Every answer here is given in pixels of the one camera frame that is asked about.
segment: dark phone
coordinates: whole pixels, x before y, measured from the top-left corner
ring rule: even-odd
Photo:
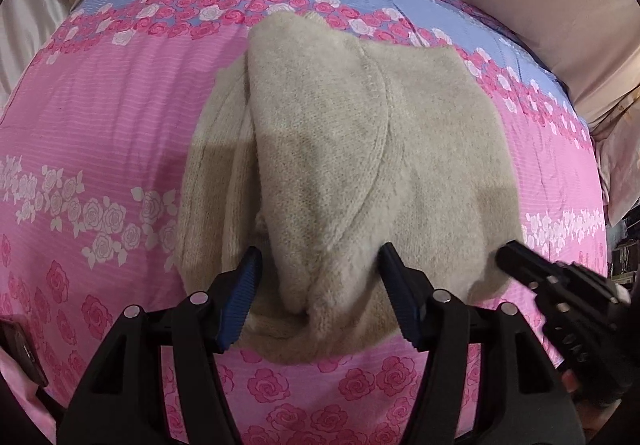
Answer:
[[[8,319],[0,317],[0,347],[14,359],[27,377],[40,387],[47,387],[49,381],[38,362],[38,356],[24,329]]]

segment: floral bedsheet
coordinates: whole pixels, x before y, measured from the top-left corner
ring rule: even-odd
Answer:
[[[191,136],[216,71],[278,10],[315,10],[363,38],[454,45],[502,119],[527,245],[606,269],[585,123],[553,75],[479,10],[456,0],[84,0],[0,117],[0,314],[28,328],[60,402],[124,307],[151,311],[184,297],[174,247]],[[485,306],[504,299],[540,332],[526,289],[511,284]],[[359,355],[295,367],[233,349],[218,368],[247,445],[391,445],[424,363],[396,335]],[[168,351],[163,372],[170,429],[185,441]],[[478,381],[471,346],[460,432],[472,424]]]

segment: white satin curtain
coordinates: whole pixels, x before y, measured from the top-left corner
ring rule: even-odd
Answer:
[[[0,112],[36,51],[69,12],[67,0],[4,0],[0,5]]]

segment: black mechanical device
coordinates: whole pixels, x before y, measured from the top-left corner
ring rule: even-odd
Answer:
[[[516,241],[502,247],[496,260],[535,292],[546,317],[543,333],[577,375],[581,396],[599,405],[623,397],[612,421],[637,411],[639,303],[621,301],[612,283],[595,272],[549,263]],[[391,243],[380,249],[378,269],[402,335],[417,351],[429,352],[401,445],[585,443],[574,400],[516,305],[465,305],[405,266]],[[214,355],[238,339],[261,271],[260,251],[252,247],[236,270],[173,309],[145,313],[127,307],[60,418],[58,445],[180,443],[166,422],[160,346],[173,348],[190,444],[240,445]],[[456,438],[468,346],[474,343],[482,346],[476,420],[472,431]],[[608,423],[591,443],[631,445],[638,442],[635,432]]]

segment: fuzzy knit fabric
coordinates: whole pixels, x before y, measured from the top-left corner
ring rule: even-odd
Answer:
[[[178,268],[188,293],[249,245],[263,279],[239,345],[295,364],[398,330],[375,260],[465,301],[500,294],[493,253],[521,237],[494,105],[453,48],[414,48],[278,12],[217,76],[182,184]]]

